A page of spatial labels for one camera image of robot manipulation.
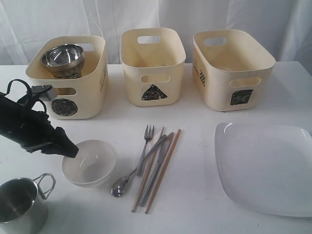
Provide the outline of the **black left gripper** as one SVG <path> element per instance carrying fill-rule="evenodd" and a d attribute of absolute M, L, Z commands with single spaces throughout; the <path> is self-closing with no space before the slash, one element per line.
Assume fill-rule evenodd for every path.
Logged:
<path fill-rule="evenodd" d="M 25 95 L 18 102 L 0 95 L 0 135 L 19 144 L 29 153 L 40 151 L 46 155 L 75 158 L 79 148 L 68 138 L 61 127 L 54 129 L 48 120 L 46 108 L 32 109 L 41 102 L 40 95 Z"/>

